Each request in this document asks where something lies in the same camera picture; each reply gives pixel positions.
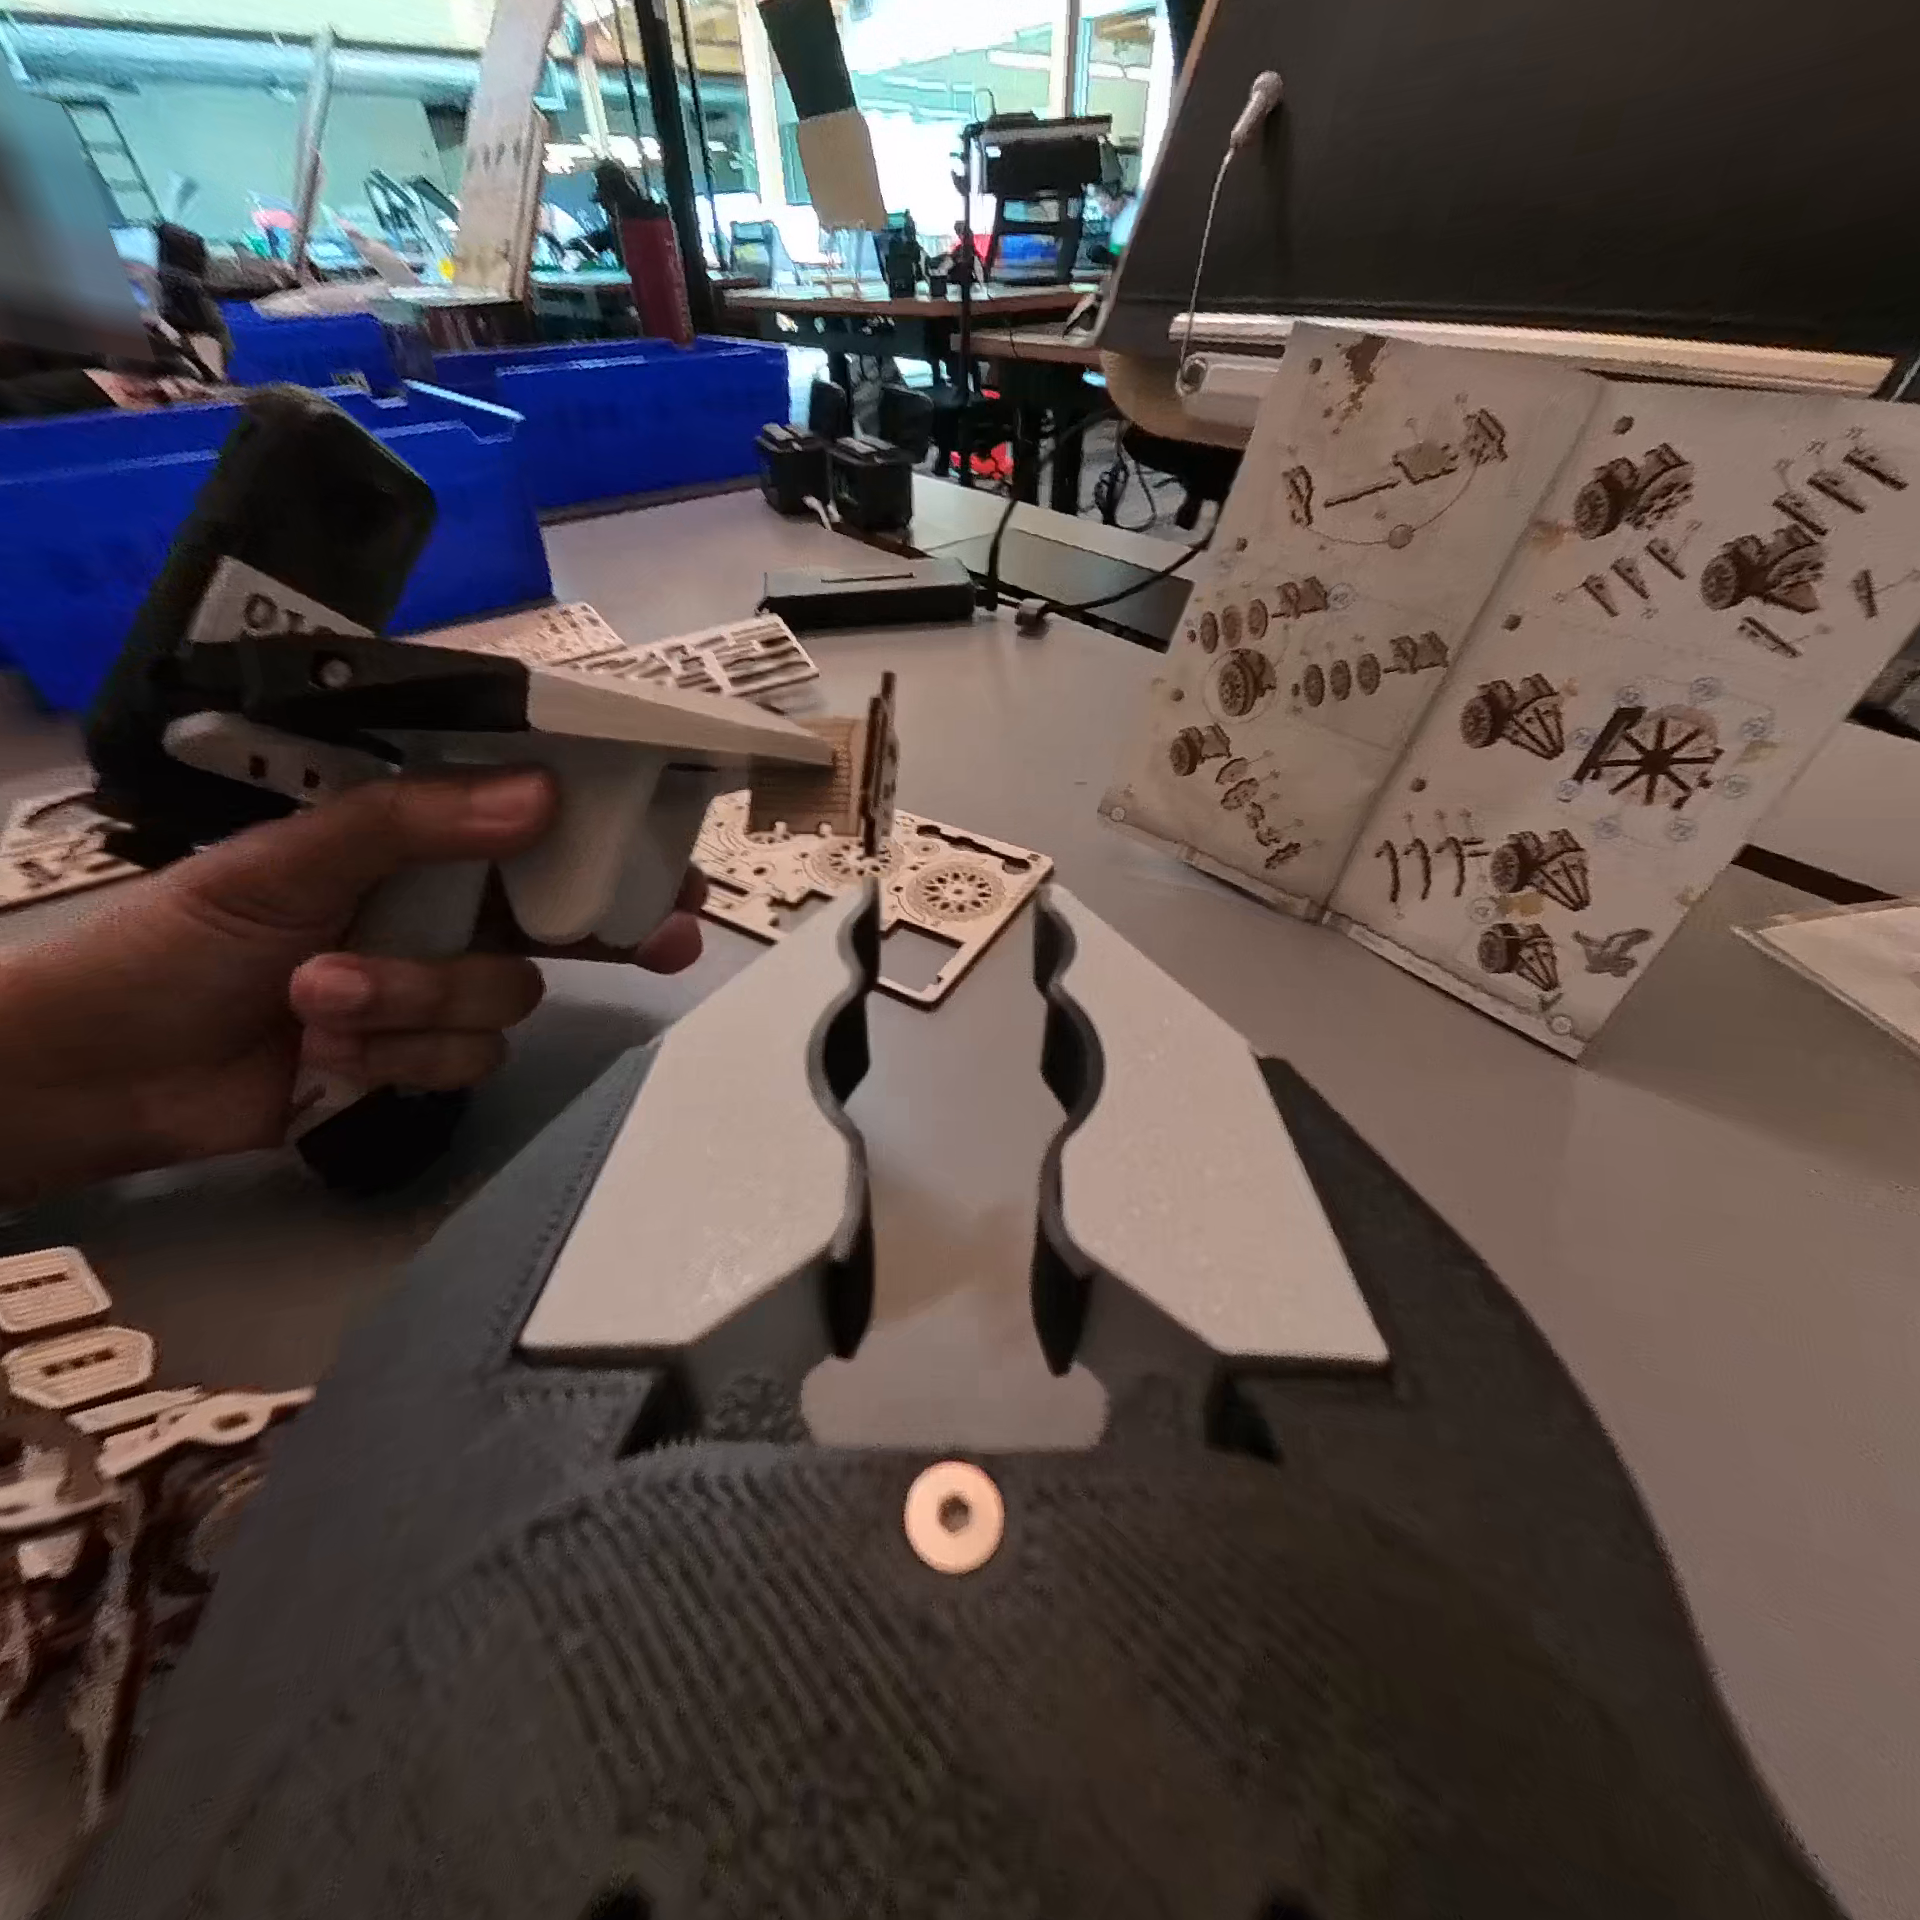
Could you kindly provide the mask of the tall tan board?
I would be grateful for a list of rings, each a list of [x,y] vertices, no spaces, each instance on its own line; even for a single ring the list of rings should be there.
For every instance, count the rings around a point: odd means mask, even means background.
[[[451,280],[519,301],[529,292],[545,118],[537,94],[562,1],[498,1],[472,92]]]

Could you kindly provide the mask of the slotted wooden parts sheet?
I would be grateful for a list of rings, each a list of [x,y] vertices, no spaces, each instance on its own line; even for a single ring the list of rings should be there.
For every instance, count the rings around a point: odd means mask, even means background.
[[[758,612],[669,640],[649,640],[583,663],[614,680],[742,698],[783,710],[821,668],[781,614]]]

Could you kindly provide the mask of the black and tan panel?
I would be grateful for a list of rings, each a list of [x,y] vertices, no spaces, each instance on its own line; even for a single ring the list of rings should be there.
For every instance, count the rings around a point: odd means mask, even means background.
[[[799,150],[819,225],[886,233],[873,132],[857,105],[832,1],[759,1],[759,23],[799,117]]]

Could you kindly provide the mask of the wooden office desk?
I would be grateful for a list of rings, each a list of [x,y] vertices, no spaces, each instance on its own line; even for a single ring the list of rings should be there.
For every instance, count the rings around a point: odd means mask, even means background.
[[[1082,433],[1106,392],[1090,327],[1098,288],[1080,282],[986,282],[939,297],[895,297],[872,282],[750,288],[726,294],[728,317],[767,342],[817,349],[832,383],[856,390],[870,369],[919,364],[934,373],[919,400],[883,378],[873,423],[889,438],[905,430],[918,452],[969,486],[991,457],[1010,457],[1008,488],[1024,502],[1080,511]]]

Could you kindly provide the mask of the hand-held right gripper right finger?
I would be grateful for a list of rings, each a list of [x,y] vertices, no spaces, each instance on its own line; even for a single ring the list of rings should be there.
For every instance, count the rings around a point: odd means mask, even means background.
[[[1379,1375],[1363,1296],[1264,1057],[1064,884],[1035,903],[1040,1165],[1031,1316],[1054,1375],[1120,1309],[1211,1375]]]

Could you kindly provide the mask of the pile of wooden model pieces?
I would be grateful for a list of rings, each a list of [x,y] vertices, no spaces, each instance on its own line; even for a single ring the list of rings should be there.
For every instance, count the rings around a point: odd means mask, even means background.
[[[217,1560],[312,1383],[163,1385],[153,1332],[115,1314],[77,1246],[5,1252],[2,1713],[81,1668],[129,1588],[153,1658],[203,1612]]]

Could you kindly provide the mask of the small wooden parts sheet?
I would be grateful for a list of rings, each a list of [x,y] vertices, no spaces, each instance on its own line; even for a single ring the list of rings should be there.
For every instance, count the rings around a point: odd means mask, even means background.
[[[2,912],[135,877],[139,865],[109,849],[109,829],[90,783],[13,802],[2,822]]]

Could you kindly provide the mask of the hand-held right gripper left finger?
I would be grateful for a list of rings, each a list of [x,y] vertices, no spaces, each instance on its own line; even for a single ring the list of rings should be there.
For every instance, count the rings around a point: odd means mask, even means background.
[[[547,1269],[519,1353],[810,1368],[873,1318],[880,888],[865,877],[674,1021]]]

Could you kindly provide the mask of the maroon bottle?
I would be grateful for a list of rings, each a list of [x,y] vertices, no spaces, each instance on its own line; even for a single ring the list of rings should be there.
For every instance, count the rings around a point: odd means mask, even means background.
[[[696,345],[697,330],[671,205],[647,191],[635,173],[611,156],[593,167],[593,180],[622,270],[631,278],[643,333],[678,346]]]

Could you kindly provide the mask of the black flat box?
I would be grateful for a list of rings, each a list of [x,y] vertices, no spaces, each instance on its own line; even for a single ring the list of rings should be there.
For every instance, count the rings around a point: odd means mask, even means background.
[[[758,610],[795,634],[973,622],[976,583],[958,559],[883,557],[875,567],[783,568],[765,576]]]

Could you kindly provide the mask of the grey desk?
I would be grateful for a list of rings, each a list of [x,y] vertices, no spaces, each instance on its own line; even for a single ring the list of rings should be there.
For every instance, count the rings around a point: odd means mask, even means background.
[[[631,640],[752,612],[854,542],[759,496],[545,535],[562,598]],[[823,641],[829,703],[898,672],[902,800],[1051,857],[1056,879],[1296,1066],[1526,1304],[1615,1434],[1722,1690],[1853,1914],[1917,1914],[1917,1057],[1735,935],[1806,909],[1726,871],[1583,1062],[1098,817],[1143,648],[1054,623]],[[5,1246],[78,1244],[182,1385],[317,1383],[466,1185],[622,1048],[767,954],[728,928],[679,977],[551,967],[459,1169],[382,1207],[240,1158],[85,1190]],[[1090,1438],[1050,1380],[1027,1269],[1062,1108],[1022,921],[947,1006],[872,1010],[879,1303],[808,1380],[831,1442]]]

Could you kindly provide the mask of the person's left hand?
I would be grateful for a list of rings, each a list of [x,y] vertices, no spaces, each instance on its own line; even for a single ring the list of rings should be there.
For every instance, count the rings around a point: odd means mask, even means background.
[[[144,1169],[277,1144],[306,1072],[475,1087],[545,996],[537,957],[691,968],[705,877],[635,951],[518,933],[443,961],[347,951],[367,896],[411,869],[497,864],[558,814],[539,770],[403,777],[263,822],[2,965],[2,1200],[27,1208]]]

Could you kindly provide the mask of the engraved wooden parts sheet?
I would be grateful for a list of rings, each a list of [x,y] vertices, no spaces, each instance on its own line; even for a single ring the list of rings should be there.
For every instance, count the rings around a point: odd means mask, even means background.
[[[510,614],[490,614],[432,630],[422,645],[510,658],[542,669],[608,669],[631,663],[635,652],[587,604],[557,604]]]

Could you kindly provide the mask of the ribbed wooden model panel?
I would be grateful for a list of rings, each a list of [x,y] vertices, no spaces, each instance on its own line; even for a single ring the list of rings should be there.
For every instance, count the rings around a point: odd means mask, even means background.
[[[795,762],[758,758],[749,788],[749,833],[808,833],[863,839],[872,833],[870,758],[873,721],[856,714],[800,719],[831,758]]]

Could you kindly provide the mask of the black pole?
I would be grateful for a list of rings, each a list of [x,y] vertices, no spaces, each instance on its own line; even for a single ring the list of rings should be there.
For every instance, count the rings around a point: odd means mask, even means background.
[[[647,101],[654,117],[657,143],[662,150],[664,191],[679,241],[679,257],[687,280],[688,320],[696,333],[710,329],[714,317],[711,282],[705,262],[701,207],[688,149],[688,118],[681,101],[681,77],[674,58],[674,44],[669,30],[665,1],[631,1],[640,62],[647,80]]]

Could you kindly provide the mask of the model instruction booklet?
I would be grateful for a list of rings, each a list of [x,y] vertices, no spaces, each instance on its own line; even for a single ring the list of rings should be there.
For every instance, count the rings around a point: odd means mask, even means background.
[[[1917,562],[1914,402],[1302,327],[1103,814],[1573,1060]]]

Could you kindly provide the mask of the wooden parts sheet with wheels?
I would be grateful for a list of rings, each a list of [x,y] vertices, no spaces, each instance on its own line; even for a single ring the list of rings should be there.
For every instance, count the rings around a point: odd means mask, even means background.
[[[768,945],[872,879],[879,986],[921,1010],[957,991],[1051,877],[1051,858],[1038,849],[910,809],[873,855],[838,831],[755,831],[745,790],[710,805],[694,857],[706,879],[705,916]]]

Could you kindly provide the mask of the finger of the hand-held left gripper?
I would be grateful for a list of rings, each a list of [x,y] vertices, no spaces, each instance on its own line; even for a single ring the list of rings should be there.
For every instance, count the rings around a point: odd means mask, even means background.
[[[835,745],[781,710],[665,682],[527,665],[523,756],[550,773],[651,758],[703,770],[758,761],[831,768]]]

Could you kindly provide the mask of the black display panel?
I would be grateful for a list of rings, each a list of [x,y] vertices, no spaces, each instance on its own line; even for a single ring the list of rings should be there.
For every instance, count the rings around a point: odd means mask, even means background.
[[[1103,345],[1199,313],[1896,354],[1917,1],[1226,1],[1194,14]]]

